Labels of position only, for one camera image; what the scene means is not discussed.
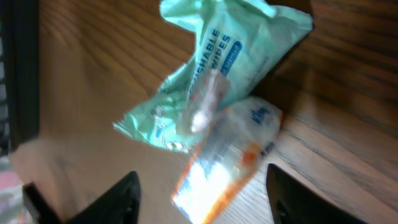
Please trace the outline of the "teal snack wrapper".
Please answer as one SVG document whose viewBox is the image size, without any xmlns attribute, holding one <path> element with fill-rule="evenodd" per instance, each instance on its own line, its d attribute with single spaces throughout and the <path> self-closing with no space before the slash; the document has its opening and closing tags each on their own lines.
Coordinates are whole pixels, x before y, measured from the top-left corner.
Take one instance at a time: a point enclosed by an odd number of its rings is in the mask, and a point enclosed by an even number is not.
<svg viewBox="0 0 398 224">
<path fill-rule="evenodd" d="M 207 71 L 215 69 L 228 80 L 221 107 L 228 106 L 247 97 L 313 28 L 310 14 L 265 1 L 166 0 L 159 11 L 165 21 L 195 34 L 195 51 L 151 99 L 114 127 L 131 139 L 176 152 L 187 152 L 202 139 L 201 134 L 178 135 L 176 125 Z"/>
</svg>

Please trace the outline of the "orange white snack packet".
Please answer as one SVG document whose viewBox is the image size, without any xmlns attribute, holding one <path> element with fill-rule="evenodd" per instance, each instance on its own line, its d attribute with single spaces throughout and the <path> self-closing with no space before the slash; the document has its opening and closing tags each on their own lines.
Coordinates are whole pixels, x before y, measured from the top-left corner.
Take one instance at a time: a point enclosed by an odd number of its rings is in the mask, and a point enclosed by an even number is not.
<svg viewBox="0 0 398 224">
<path fill-rule="evenodd" d="M 211 223 L 257 172 L 273 148 L 283 112 L 250 96 L 211 124 L 177 182 L 172 203 L 191 223 Z"/>
</svg>

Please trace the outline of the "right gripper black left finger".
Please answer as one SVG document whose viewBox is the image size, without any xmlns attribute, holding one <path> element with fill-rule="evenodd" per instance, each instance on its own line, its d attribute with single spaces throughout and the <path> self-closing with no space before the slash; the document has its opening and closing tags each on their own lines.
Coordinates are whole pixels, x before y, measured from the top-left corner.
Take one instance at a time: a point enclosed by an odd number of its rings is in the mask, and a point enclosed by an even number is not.
<svg viewBox="0 0 398 224">
<path fill-rule="evenodd" d="M 131 171 L 90 206 L 67 221 L 68 224 L 137 224 L 141 186 Z"/>
</svg>

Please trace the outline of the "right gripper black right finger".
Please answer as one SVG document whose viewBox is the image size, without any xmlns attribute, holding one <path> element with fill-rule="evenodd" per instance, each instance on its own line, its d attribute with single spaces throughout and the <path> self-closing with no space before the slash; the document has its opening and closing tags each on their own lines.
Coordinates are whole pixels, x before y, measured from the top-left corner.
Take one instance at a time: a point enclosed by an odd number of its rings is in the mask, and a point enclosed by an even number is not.
<svg viewBox="0 0 398 224">
<path fill-rule="evenodd" d="M 267 166 L 266 189 L 275 224 L 360 224 L 275 164 Z"/>
</svg>

